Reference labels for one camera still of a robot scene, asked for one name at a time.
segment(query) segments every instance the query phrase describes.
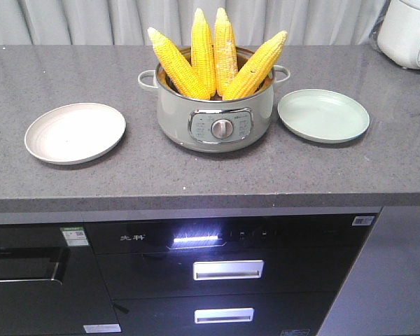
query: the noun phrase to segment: gray countertop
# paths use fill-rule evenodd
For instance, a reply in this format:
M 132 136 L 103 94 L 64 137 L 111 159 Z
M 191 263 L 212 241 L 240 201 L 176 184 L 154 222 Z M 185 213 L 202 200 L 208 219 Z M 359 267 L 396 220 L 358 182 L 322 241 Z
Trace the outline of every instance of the gray countertop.
M 360 102 L 370 127 L 341 144 L 314 143 L 274 122 L 231 153 L 184 149 L 158 126 L 157 97 L 137 75 L 158 61 L 149 46 L 0 46 L 0 214 L 420 205 L 420 71 L 369 45 L 287 46 L 276 91 L 333 90 Z M 23 139 L 43 113 L 96 102 L 127 128 L 105 156 L 74 166 L 32 157 Z

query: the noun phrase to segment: white plate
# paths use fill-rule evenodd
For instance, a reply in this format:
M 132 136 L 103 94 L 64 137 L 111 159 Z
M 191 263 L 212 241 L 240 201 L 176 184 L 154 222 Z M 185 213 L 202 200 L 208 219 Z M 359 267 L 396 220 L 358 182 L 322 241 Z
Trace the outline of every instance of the white plate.
M 370 122 L 369 114 L 356 100 L 319 89 L 287 94 L 280 100 L 278 111 L 290 131 L 325 144 L 355 139 L 366 131 Z
M 75 165 L 109 152 L 125 132 L 114 108 L 95 103 L 71 104 L 37 118 L 25 134 L 27 150 L 56 165 Z

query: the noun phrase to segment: electric steamer pot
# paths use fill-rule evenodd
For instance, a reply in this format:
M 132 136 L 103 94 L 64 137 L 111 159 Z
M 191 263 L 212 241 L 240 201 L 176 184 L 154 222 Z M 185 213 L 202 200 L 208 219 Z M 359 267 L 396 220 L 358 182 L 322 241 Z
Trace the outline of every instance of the electric steamer pot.
M 181 52 L 190 61 L 191 48 Z M 252 54 L 237 47 L 239 69 Z M 277 80 L 276 72 L 285 77 Z M 153 77 L 153 84 L 145 84 L 145 77 Z M 289 77 L 287 68 L 274 65 L 254 94 L 227 101 L 179 94 L 160 64 L 156 70 L 141 72 L 138 82 L 142 89 L 157 93 L 157 121 L 171 140 L 195 151 L 223 153 L 244 148 L 266 133 L 271 123 L 274 89 Z

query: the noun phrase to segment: brand logo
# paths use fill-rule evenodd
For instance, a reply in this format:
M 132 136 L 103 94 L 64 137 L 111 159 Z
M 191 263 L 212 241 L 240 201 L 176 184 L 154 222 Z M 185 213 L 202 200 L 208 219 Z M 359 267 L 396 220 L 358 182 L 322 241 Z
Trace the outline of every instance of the brand logo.
M 134 234 L 134 235 L 123 235 L 120 236 L 120 242 L 124 242 L 127 240 L 143 240 L 146 238 L 146 234 Z

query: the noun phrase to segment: corn on the cob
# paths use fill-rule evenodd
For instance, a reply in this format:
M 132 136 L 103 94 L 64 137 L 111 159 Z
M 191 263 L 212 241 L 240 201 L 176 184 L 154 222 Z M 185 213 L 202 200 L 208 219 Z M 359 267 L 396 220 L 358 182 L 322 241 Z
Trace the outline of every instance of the corn on the cob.
M 209 23 L 201 8 L 195 12 L 191 29 L 191 66 L 196 70 L 197 76 L 209 91 L 210 96 L 214 96 L 216 79 L 213 41 Z
M 148 35 L 153 43 L 154 53 L 177 90 L 190 98 L 210 99 L 204 84 L 174 43 L 152 27 L 148 28 Z
M 280 31 L 264 42 L 239 70 L 237 77 L 224 92 L 223 100 L 252 95 L 278 60 L 287 37 L 286 31 Z
M 223 96 L 226 88 L 238 73 L 235 34 L 224 8 L 218 8 L 216 12 L 213 47 L 216 91 L 218 95 Z

